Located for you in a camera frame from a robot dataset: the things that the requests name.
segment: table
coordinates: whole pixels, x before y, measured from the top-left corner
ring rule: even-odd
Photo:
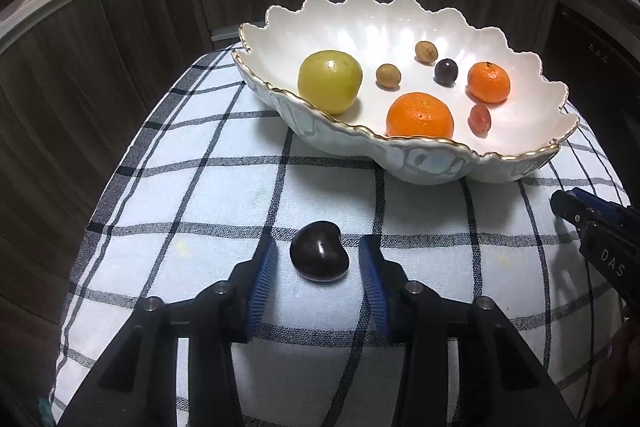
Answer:
[[[87,226],[63,314],[53,414],[62,415],[139,296],[193,298],[250,258],[270,227],[280,256],[264,324],[233,347],[246,425],[390,425],[403,347],[385,345],[370,320],[355,262],[365,233],[381,233],[385,257],[444,297],[492,296],[583,417],[621,314],[617,294],[578,253],[575,230],[549,208],[555,190],[572,187],[628,204],[584,123],[519,182],[418,187],[366,158],[306,145],[242,83],[229,49],[205,55],[145,122]],[[352,260],[328,285],[302,279],[288,255],[296,231],[320,219],[340,226]],[[178,346],[179,425],[188,419],[187,342]]]

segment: fruit bowl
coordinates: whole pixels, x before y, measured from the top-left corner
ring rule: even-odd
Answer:
[[[568,88],[542,76],[536,54],[514,52],[500,29],[473,28],[453,8],[431,12],[415,0],[305,0],[297,12],[270,7],[264,28],[245,23],[239,36],[244,49],[232,55],[245,83],[303,140],[338,156],[368,156],[413,184],[443,184],[463,176],[489,183],[520,179],[553,158],[578,126],[575,115],[561,110]],[[452,87],[434,82],[433,64],[416,59],[415,43],[423,40],[436,45],[440,58],[457,62],[460,74]],[[320,50],[346,52],[362,67],[356,102],[337,116],[298,95],[300,64]],[[498,64],[511,79],[509,98],[490,106],[493,124],[484,138],[467,124],[476,102],[466,92],[466,76],[480,61]],[[402,73],[399,89],[376,85],[376,69],[386,62]],[[389,107],[414,91],[449,106],[451,139],[385,136]]]

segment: orange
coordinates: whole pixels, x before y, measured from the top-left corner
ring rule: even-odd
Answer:
[[[425,92],[408,92],[391,104],[386,135],[451,138],[453,117],[442,100]]]
[[[478,62],[469,70],[469,91],[481,102],[504,102],[511,92],[511,80],[505,70],[492,62]]]

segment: green apple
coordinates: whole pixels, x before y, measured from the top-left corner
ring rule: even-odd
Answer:
[[[325,50],[309,55],[298,72],[298,93],[329,114],[353,105],[362,83],[362,68],[351,55]]]

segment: small brown fruit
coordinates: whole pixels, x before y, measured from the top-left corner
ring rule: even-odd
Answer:
[[[431,64],[438,60],[438,50],[433,42],[420,41],[415,45],[415,56],[423,64]]]
[[[402,74],[400,70],[393,64],[382,64],[382,66],[376,70],[378,85],[385,87],[385,89],[395,89],[398,87],[401,78]]]
[[[473,134],[481,138],[489,132],[489,129],[491,129],[491,114],[484,105],[476,103],[476,105],[471,108],[469,127],[471,127]]]

